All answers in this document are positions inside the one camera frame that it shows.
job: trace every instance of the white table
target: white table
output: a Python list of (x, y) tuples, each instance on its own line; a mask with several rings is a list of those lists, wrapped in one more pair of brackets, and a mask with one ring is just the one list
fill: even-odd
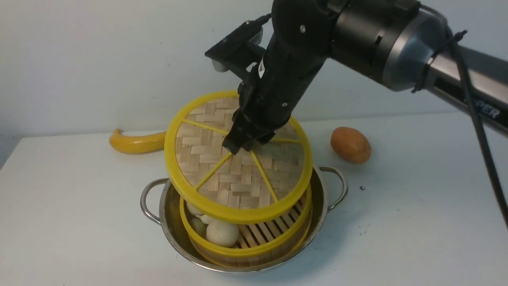
[[(350, 193), (301, 254), (248, 276), (192, 265), (141, 213), (142, 189), (167, 177), (162, 151), (120, 154), (109, 134), (22, 139), (0, 171), (0, 284), (508, 284), (508, 231), (467, 116), (302, 125), (316, 164), (342, 170)], [(329, 137), (338, 126), (370, 139), (368, 164), (333, 155)], [(489, 139), (507, 188), (508, 139), (490, 131)], [(325, 177), (332, 199), (339, 182)], [(156, 213), (161, 189), (148, 198)]]

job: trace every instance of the white dumpling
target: white dumpling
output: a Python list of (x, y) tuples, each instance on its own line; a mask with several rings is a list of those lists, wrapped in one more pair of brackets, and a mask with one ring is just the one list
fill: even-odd
[(194, 229), (194, 231), (201, 237), (206, 237), (206, 224), (204, 224), (200, 219), (193, 218), (190, 220), (190, 225)]
[(233, 223), (213, 219), (206, 228), (206, 239), (218, 246), (231, 247), (239, 236), (240, 230)]
[(210, 224), (210, 222), (213, 221), (213, 218), (207, 215), (197, 215), (196, 217), (200, 219), (204, 224)]
[(193, 216), (198, 216), (198, 215), (202, 215), (203, 212), (198, 210), (196, 208), (196, 206), (194, 206), (193, 204), (189, 203), (189, 202), (185, 202), (185, 204), (187, 205), (187, 210), (193, 215)]

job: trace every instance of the black cable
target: black cable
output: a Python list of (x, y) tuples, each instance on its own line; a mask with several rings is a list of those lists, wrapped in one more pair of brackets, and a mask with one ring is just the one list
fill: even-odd
[[(447, 37), (449, 39), (453, 38), (454, 35), (449, 26), (447, 26)], [(471, 83), (471, 77), (469, 76), (469, 70), (464, 61), (464, 57), (460, 51), (459, 45), (457, 41), (450, 42), (450, 52), (451, 55), (455, 58), (455, 62), (457, 63), (457, 68), (459, 71), (460, 82), (462, 85), (462, 89), (464, 92), (464, 97), (467, 102), (467, 108), (469, 110), (469, 114), (471, 115), (471, 119), (473, 121), (474, 129), (476, 131), (478, 141), (480, 143), (480, 148), (482, 149), (483, 159), (485, 162), (485, 166), (487, 168), (487, 173), (489, 174), (490, 183), (492, 185), (492, 189), (494, 190), (494, 194), (496, 196), (497, 204), (501, 210), (501, 214), (504, 218), (504, 223), (506, 224), (506, 228), (508, 229), (508, 204), (506, 203), (506, 199), (504, 197), (503, 189), (501, 187), (501, 183), (499, 181), (499, 176), (497, 174), (496, 165), (494, 163), (494, 159), (492, 158), (492, 154), (490, 152), (489, 143), (487, 141), (487, 136), (485, 134), (485, 129), (482, 124), (482, 120), (478, 111), (474, 106), (474, 101), (472, 97), (473, 86)]]

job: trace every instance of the white wall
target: white wall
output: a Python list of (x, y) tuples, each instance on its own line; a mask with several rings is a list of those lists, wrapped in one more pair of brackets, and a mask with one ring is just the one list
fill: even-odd
[[(427, 0), (464, 45), (506, 59), (508, 1)], [(2, 0), (0, 135), (165, 129), (189, 100), (235, 89), (203, 53), (270, 0)], [(265, 45), (272, 33), (265, 30)], [(430, 94), (393, 94), (328, 62), (299, 120), (453, 110)]]

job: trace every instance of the pot handle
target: pot handle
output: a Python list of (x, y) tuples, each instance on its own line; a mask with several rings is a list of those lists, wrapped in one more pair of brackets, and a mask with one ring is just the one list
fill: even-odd
[(167, 183), (169, 179), (168, 178), (165, 178), (165, 179), (158, 179), (158, 180), (155, 180), (153, 182), (151, 182), (150, 184), (148, 184), (145, 189), (143, 190), (143, 192), (141, 193), (141, 201), (140, 201), (140, 204), (141, 204), (141, 210), (143, 211), (143, 213), (145, 214), (145, 216), (147, 218), (149, 218), (151, 221), (157, 223), (157, 224), (161, 224), (161, 219), (158, 218), (156, 215), (152, 214), (152, 212), (150, 212), (146, 206), (146, 196), (148, 195), (148, 192), (153, 189), (155, 186), (158, 186), (158, 185), (164, 185)]
[(328, 206), (328, 209), (326, 213), (329, 213), (331, 210), (333, 210), (345, 197), (347, 194), (347, 181), (344, 177), (344, 174), (341, 173), (338, 169), (333, 167), (319, 167), (319, 170), (323, 172), (330, 172), (336, 174), (339, 179), (342, 181), (342, 193), (340, 194), (339, 198), (334, 201), (331, 205)]

